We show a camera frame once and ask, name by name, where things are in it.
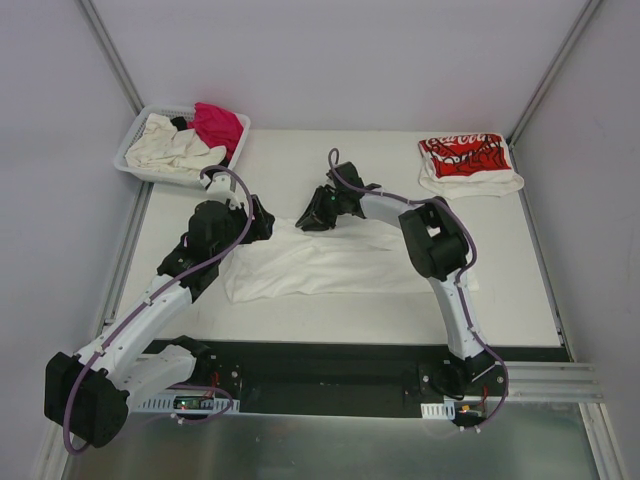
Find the white plastic laundry basket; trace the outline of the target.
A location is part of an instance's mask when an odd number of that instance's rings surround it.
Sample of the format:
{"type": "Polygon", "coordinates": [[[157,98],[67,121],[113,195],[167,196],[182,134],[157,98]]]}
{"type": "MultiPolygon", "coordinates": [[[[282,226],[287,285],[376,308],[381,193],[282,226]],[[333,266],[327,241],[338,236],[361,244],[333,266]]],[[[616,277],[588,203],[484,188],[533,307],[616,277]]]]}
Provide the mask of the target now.
{"type": "Polygon", "coordinates": [[[235,167],[249,128],[247,116],[207,103],[147,106],[130,127],[114,165],[143,181],[200,190],[205,167],[235,167]]]}

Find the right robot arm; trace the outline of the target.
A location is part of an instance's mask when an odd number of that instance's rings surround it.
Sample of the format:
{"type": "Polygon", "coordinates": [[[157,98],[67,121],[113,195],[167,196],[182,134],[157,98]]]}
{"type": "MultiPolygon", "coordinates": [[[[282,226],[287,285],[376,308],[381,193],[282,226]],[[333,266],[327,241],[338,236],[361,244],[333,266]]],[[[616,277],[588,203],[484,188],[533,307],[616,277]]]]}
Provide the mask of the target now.
{"type": "Polygon", "coordinates": [[[412,201],[362,182],[356,167],[339,164],[327,173],[296,222],[302,231],[327,231],[342,215],[372,219],[401,231],[409,260],[436,295],[447,333],[449,359],[429,375],[431,388],[461,400],[486,381],[496,357],[488,351],[476,323],[468,271],[477,259],[469,232],[446,201],[412,201]]]}

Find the plain white t-shirt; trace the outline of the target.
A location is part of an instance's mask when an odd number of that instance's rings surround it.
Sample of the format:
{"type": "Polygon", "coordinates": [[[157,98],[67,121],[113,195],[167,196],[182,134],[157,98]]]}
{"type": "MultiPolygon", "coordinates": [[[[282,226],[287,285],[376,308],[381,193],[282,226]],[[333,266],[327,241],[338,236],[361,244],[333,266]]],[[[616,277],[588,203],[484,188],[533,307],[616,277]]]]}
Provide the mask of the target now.
{"type": "Polygon", "coordinates": [[[322,232],[278,218],[270,239],[234,250],[222,280],[233,303],[293,294],[433,292],[413,268],[398,228],[357,217],[322,232]]]}

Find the pink garment in basket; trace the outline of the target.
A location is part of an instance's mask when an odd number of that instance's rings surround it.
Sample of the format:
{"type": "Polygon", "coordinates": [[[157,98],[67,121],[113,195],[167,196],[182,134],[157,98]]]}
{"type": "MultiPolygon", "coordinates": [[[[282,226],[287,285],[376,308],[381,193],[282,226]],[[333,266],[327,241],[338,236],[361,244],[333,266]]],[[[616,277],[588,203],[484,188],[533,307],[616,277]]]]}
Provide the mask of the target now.
{"type": "Polygon", "coordinates": [[[235,152],[244,131],[234,113],[202,102],[194,105],[191,128],[209,148],[224,146],[228,154],[235,152]]]}

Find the aluminium extrusion rail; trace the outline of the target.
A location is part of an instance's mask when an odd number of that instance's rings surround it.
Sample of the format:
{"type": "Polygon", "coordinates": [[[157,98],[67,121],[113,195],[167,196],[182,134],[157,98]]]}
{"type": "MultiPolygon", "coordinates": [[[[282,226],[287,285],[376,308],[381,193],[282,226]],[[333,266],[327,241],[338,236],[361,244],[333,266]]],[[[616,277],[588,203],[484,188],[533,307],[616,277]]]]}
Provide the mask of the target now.
{"type": "Polygon", "coordinates": [[[508,362],[512,402],[602,403],[595,368],[574,362],[508,362]]]}
{"type": "Polygon", "coordinates": [[[93,357],[93,355],[95,354],[94,350],[91,349],[82,349],[76,353],[74,353],[71,358],[73,360],[78,361],[81,365],[86,365],[91,358],[93,357]]]}

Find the aluminium frame post left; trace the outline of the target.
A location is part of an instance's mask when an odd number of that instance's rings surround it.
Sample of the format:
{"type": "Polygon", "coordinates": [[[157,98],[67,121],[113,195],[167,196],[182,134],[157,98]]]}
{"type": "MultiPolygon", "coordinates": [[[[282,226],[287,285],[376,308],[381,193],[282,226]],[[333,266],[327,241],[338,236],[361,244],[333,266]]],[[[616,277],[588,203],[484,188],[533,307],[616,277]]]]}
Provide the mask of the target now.
{"type": "Polygon", "coordinates": [[[91,0],[77,0],[75,4],[87,23],[127,103],[136,114],[139,114],[144,108],[144,102],[95,3],[91,0]]]}

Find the black garment in basket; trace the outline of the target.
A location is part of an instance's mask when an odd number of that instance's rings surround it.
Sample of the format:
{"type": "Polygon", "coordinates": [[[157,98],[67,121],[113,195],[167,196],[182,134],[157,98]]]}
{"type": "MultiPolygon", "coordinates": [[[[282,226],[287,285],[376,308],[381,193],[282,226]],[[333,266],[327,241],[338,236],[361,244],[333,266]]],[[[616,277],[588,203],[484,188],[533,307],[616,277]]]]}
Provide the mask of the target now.
{"type": "Polygon", "coordinates": [[[188,129],[188,121],[182,116],[176,116],[170,119],[171,124],[178,130],[183,131],[188,129]]]}

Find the cream shirt in basket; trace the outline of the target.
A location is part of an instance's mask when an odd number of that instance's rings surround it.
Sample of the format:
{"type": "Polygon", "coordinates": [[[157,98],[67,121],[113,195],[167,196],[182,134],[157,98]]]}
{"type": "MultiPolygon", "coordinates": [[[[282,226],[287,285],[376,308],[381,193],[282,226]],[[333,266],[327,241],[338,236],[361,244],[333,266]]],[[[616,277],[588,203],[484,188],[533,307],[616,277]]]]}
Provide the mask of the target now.
{"type": "Polygon", "coordinates": [[[224,146],[209,148],[194,129],[178,131],[169,117],[151,113],[125,160],[130,168],[198,177],[205,167],[225,160],[226,154],[224,146]]]}

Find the aluminium frame post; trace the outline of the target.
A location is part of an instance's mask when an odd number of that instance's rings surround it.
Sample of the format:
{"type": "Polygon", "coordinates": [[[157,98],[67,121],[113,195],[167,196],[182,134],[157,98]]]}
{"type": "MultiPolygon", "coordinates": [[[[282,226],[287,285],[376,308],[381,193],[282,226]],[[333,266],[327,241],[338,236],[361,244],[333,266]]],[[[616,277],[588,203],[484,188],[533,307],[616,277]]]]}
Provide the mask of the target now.
{"type": "Polygon", "coordinates": [[[77,0],[75,4],[87,23],[127,103],[136,114],[139,114],[144,108],[144,102],[95,3],[91,0],[77,0]]]}
{"type": "Polygon", "coordinates": [[[525,129],[553,87],[556,78],[569,60],[570,55],[577,47],[586,30],[591,25],[592,21],[604,4],[604,0],[588,0],[582,6],[578,16],[573,21],[568,33],[562,40],[560,47],[538,82],[525,109],[519,116],[512,132],[507,137],[507,143],[511,149],[515,147],[519,139],[524,134],[525,129]]]}

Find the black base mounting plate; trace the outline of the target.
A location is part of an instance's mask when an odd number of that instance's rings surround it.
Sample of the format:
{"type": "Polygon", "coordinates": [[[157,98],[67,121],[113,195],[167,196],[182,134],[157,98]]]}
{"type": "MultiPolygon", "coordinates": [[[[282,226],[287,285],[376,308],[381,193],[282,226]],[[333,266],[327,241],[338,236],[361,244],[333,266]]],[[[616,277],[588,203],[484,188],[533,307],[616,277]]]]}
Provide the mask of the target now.
{"type": "Polygon", "coordinates": [[[216,385],[245,414],[417,418],[444,400],[498,399],[506,368],[483,352],[457,360],[444,346],[192,340],[205,362],[195,384],[216,385]]]}

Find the aluminium extrusion rail right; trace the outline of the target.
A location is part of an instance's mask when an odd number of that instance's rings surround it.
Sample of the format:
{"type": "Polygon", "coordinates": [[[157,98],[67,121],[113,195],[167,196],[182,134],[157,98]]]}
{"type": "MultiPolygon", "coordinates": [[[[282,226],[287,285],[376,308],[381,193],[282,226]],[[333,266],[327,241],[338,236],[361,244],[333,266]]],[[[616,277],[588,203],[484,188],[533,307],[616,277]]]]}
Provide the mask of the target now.
{"type": "Polygon", "coordinates": [[[602,403],[595,368],[574,362],[508,362],[512,402],[602,403]]]}

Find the aluminium frame post right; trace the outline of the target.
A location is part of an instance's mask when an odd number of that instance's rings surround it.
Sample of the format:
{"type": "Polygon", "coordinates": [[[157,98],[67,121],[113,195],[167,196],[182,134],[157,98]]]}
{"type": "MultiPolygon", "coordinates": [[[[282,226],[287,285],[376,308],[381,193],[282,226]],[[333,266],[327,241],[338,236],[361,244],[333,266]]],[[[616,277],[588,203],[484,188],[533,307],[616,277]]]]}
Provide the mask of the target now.
{"type": "Polygon", "coordinates": [[[588,0],[582,6],[578,16],[573,21],[568,33],[562,40],[560,47],[538,82],[525,109],[519,116],[512,132],[507,137],[507,143],[511,149],[515,147],[519,139],[524,134],[525,129],[553,87],[556,78],[569,60],[570,55],[577,47],[586,30],[591,25],[592,21],[604,4],[604,0],[588,0]]]}

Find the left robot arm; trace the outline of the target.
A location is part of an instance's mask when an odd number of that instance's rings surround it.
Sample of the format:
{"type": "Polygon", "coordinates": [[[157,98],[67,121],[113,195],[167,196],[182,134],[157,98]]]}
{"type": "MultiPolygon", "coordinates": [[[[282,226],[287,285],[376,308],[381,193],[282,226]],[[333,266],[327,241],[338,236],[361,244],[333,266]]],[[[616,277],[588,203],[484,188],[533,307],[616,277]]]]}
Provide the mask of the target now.
{"type": "Polygon", "coordinates": [[[45,416],[61,426],[65,448],[79,455],[110,443],[133,409],[173,386],[225,398],[210,348],[182,335],[147,360],[139,357],[175,317],[218,278],[238,245],[267,240],[275,218],[255,194],[247,202],[206,200],[157,267],[137,303],[72,355],[56,353],[45,369],[45,416]]]}

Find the aluminium extrusion rail left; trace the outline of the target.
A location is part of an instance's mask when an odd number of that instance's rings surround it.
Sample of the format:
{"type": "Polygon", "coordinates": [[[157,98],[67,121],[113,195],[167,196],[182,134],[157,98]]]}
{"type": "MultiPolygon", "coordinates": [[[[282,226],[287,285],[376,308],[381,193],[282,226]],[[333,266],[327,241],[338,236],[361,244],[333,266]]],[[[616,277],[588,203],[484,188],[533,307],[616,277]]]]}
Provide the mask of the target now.
{"type": "Polygon", "coordinates": [[[91,358],[93,357],[93,355],[95,354],[94,350],[91,349],[82,349],[76,353],[74,353],[71,358],[73,360],[78,361],[81,365],[86,365],[91,358]]]}

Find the folded Coca-Cola print t-shirt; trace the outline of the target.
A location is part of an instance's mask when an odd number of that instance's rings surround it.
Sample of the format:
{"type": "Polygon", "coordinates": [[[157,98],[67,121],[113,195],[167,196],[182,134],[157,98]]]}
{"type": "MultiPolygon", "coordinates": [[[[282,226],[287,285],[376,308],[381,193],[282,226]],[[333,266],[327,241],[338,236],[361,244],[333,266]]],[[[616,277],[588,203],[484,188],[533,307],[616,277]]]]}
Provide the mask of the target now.
{"type": "Polygon", "coordinates": [[[446,199],[503,197],[524,187],[500,134],[436,136],[419,141],[418,149],[420,185],[446,199]]]}

